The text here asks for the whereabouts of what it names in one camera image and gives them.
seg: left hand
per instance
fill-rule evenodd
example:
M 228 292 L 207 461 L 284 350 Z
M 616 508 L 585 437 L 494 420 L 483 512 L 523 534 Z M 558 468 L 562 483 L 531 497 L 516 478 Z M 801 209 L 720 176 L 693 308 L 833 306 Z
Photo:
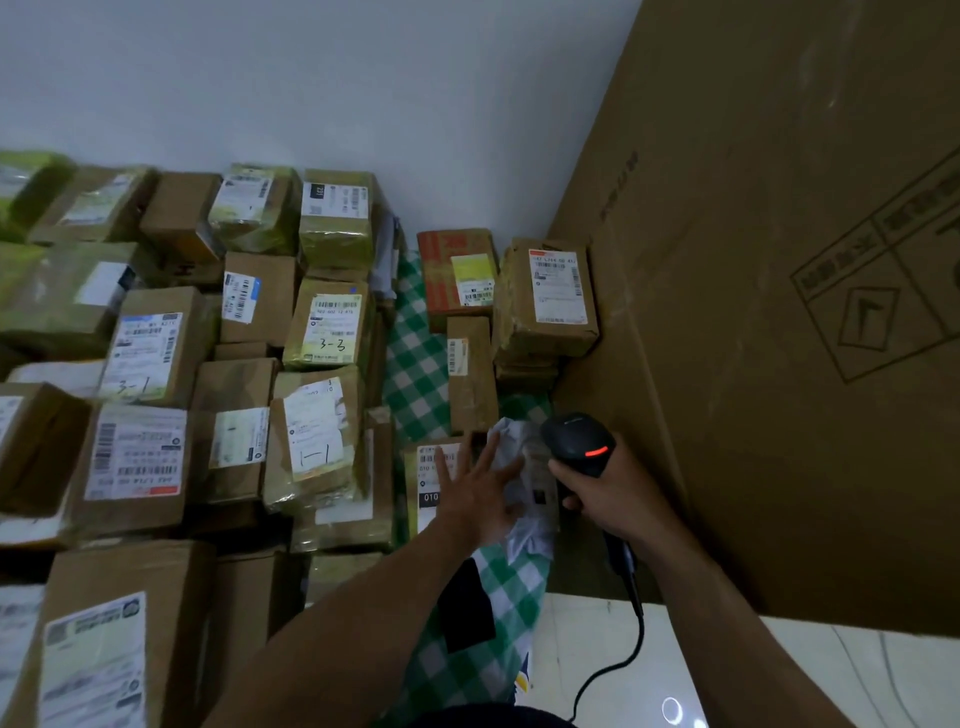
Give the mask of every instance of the left hand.
M 457 458 L 457 474 L 452 479 L 443 449 L 437 447 L 434 454 L 440 479 L 437 521 L 453 522 L 464 529 L 473 549 L 501 541 L 523 513 L 522 504 L 508 507 L 503 499 L 504 486 L 523 470 L 523 456 L 518 456 L 503 470 L 492 471 L 499 444 L 500 433 L 495 432 L 487 439 L 487 446 L 471 469 L 469 435 L 465 435 Z

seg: black cable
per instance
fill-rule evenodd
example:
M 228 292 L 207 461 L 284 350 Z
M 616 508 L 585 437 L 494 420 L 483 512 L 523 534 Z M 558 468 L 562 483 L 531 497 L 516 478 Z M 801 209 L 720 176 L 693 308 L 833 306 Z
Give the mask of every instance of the black cable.
M 643 625 L 643 606 L 640 604 L 640 596 L 636 592 L 636 582 L 634 581 L 633 577 L 631 576 L 630 578 L 624 578 L 623 583 L 627 586 L 627 592 L 630 595 L 630 603 L 633 604 L 634 613 L 636 614 L 636 647 L 634 647 L 634 651 L 630 653 L 630 657 L 628 657 L 622 663 L 617 663 L 616 665 L 610 665 L 608 667 L 598 669 L 589 678 L 587 678 L 587 682 L 584 683 L 583 686 L 577 691 L 577 696 L 573 699 L 573 716 L 567 721 L 568 723 L 572 723 L 577 719 L 577 706 L 580 704 L 580 698 L 584 696 L 584 692 L 586 692 L 587 688 L 590 687 L 590 683 L 592 683 L 598 677 L 606 675 L 608 672 L 614 672 L 615 670 L 626 667 L 636 659 L 638 654 L 640 654 L 640 648 L 643 646 L 643 635 L 646 631 Z

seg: cardboard box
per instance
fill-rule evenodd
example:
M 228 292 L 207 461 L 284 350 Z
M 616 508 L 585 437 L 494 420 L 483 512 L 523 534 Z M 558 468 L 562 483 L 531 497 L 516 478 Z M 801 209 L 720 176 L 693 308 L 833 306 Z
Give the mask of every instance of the cardboard box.
M 394 530 L 394 420 L 388 407 L 368 409 L 364 433 L 367 494 L 327 508 L 304 508 L 294 518 L 290 550 L 372 547 L 391 550 Z
M 35 358 L 103 358 L 128 292 L 161 283 L 138 243 L 55 244 L 10 291 L 0 339 Z
M 101 399 L 188 407 L 197 369 L 212 347 L 210 317 L 196 288 L 130 293 L 120 308 Z
M 201 293 L 223 293 L 224 261 L 210 263 L 167 263 L 163 269 L 172 288 L 192 285 Z
M 213 574 L 201 677 L 201 715 L 209 715 L 237 674 L 300 611 L 304 563 L 285 553 L 221 556 Z
M 493 298 L 499 348 L 514 356 L 583 356 L 600 333 L 587 249 L 514 238 Z
M 249 341 L 243 344 L 217 344 L 213 348 L 214 361 L 229 359 L 263 359 L 270 356 L 270 347 L 265 341 Z
M 226 249 L 206 220 L 220 181 L 220 175 L 206 172 L 160 174 L 140 229 L 163 257 L 186 263 L 223 258 Z
M 153 167 L 78 167 L 27 235 L 31 243 L 131 242 L 154 195 Z
M 496 258 L 489 230 L 418 232 L 426 315 L 433 333 L 446 331 L 447 316 L 490 316 Z
M 387 325 L 379 311 L 373 316 L 370 339 L 370 357 L 364 376 L 367 400 L 365 407 L 379 407 L 383 403 L 383 380 L 387 375 Z
M 291 167 L 233 164 L 213 201 L 209 221 L 229 251 L 296 255 L 300 177 Z
M 0 384 L 0 511 L 57 512 L 89 417 L 89 404 L 52 384 Z
M 592 236 L 604 329 L 555 399 L 760 612 L 956 637 L 960 6 L 860 10 L 643 3 L 550 232 Z M 622 595 L 593 544 L 549 591 Z
M 374 306 L 366 283 L 304 279 L 283 349 L 283 368 L 367 370 Z
M 260 497 L 277 364 L 266 358 L 200 365 L 190 405 L 191 502 Z
M 450 430 L 486 432 L 500 419 L 490 348 L 490 319 L 451 316 L 446 320 Z
M 297 300 L 297 261 L 287 255 L 227 253 L 220 341 L 286 344 Z
M 345 581 L 363 573 L 382 558 L 382 553 L 314 556 L 310 559 L 310 573 L 307 576 L 305 608 L 309 609 Z
M 79 539 L 157 533 L 183 519 L 192 437 L 186 410 L 94 407 L 70 479 L 66 519 Z
M 213 567 L 213 548 L 190 541 L 58 554 L 4 728 L 35 728 L 53 712 L 63 725 L 79 724 L 93 706 L 111 725 L 128 716 L 130 725 L 197 725 Z M 99 646 L 84 648 L 89 641 Z M 69 690 L 93 676 L 93 687 Z M 107 699 L 131 683 L 142 690 L 128 698 L 141 701 Z
M 363 497 L 363 400 L 363 380 L 354 366 L 276 376 L 263 478 L 268 511 L 292 516 L 302 507 Z
M 376 181 L 370 172 L 308 169 L 300 199 L 300 255 L 311 269 L 353 271 L 366 281 L 373 266 Z M 355 280 L 355 274 L 348 274 Z

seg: hand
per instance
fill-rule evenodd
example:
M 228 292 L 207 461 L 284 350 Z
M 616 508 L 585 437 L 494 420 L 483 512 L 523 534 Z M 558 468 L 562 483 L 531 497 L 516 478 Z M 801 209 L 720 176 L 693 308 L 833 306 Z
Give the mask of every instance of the hand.
M 564 498 L 564 507 L 582 509 L 597 525 L 643 551 L 646 557 L 665 541 L 693 539 L 623 437 L 614 433 L 613 438 L 616 448 L 598 478 L 550 461 L 550 472 L 576 494 Z
M 522 505 L 508 507 L 503 500 L 504 486 L 523 470 L 523 456 L 503 470 L 492 471 L 493 456 L 499 444 L 500 433 L 495 432 L 487 439 L 487 446 L 471 469 L 469 435 L 466 435 L 460 445 L 456 478 L 452 480 L 443 450 L 437 448 L 434 454 L 440 479 L 436 520 L 456 523 L 456 527 L 467 535 L 471 552 L 501 541 L 523 513 Z

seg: green and white checkered fabric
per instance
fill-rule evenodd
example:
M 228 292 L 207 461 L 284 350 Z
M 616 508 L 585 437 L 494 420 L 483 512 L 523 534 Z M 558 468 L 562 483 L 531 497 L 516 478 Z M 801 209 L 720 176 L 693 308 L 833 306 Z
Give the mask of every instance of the green and white checkered fabric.
M 398 278 L 383 395 L 393 410 L 397 447 L 402 449 L 449 436 L 450 413 L 446 337 L 429 332 L 418 254 L 401 256 Z M 515 420 L 541 422 L 549 402 L 546 397 L 512 395 L 500 399 L 500 411 Z M 510 701 L 516 674 L 533 641 L 550 561 L 524 553 L 508 565 L 500 546 L 481 548 L 473 558 L 493 607 L 496 637 L 448 654 L 434 610 L 407 667 L 402 696 L 379 725 L 403 726 L 451 705 Z

